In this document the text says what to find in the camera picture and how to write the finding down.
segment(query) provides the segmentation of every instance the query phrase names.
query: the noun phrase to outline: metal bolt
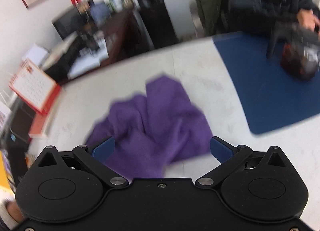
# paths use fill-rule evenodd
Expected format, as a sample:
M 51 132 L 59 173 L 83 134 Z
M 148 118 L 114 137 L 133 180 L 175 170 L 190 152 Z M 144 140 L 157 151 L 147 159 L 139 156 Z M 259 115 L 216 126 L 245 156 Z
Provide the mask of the metal bolt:
M 200 183 L 203 186 L 210 186 L 214 183 L 214 181 L 211 178 L 201 178 L 198 180 L 198 183 Z
M 110 180 L 113 185 L 122 185 L 126 182 L 126 179 L 123 177 L 114 177 Z

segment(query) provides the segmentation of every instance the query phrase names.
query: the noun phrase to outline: blue mat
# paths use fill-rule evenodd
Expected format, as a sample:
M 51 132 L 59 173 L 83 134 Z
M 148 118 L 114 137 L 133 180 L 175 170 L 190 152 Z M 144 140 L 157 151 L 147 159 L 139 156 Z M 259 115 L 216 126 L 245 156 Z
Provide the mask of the blue mat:
M 267 38 L 235 34 L 213 41 L 228 69 L 254 134 L 291 125 L 320 113 L 320 72 L 311 81 L 292 78 L 280 67 L 284 44 L 266 59 Z

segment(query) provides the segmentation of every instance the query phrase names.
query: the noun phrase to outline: black jacket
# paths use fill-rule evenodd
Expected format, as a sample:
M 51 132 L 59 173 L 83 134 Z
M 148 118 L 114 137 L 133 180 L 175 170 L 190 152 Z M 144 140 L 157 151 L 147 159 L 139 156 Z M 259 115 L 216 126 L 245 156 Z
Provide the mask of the black jacket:
M 229 26 L 233 31 L 269 35 L 276 21 L 297 22 L 300 9 L 320 15 L 312 0 L 229 0 Z

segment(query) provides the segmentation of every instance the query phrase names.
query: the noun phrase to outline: monitor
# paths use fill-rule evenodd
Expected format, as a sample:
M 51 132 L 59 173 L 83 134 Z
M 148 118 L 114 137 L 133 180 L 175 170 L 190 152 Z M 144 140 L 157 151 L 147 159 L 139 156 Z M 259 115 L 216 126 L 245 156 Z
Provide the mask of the monitor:
M 52 24 L 63 40 L 84 26 L 85 21 L 76 7 L 70 7 L 62 15 L 53 20 Z

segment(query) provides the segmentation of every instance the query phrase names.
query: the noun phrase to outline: purple cloth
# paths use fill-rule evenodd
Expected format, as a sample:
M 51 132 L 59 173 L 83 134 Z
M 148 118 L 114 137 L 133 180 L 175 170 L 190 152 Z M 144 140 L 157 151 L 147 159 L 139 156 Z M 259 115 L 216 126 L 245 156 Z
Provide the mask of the purple cloth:
M 116 148 L 104 164 L 127 179 L 162 178 L 166 165 L 210 152 L 208 122 L 181 83 L 162 76 L 146 93 L 114 103 L 86 142 L 113 136 Z

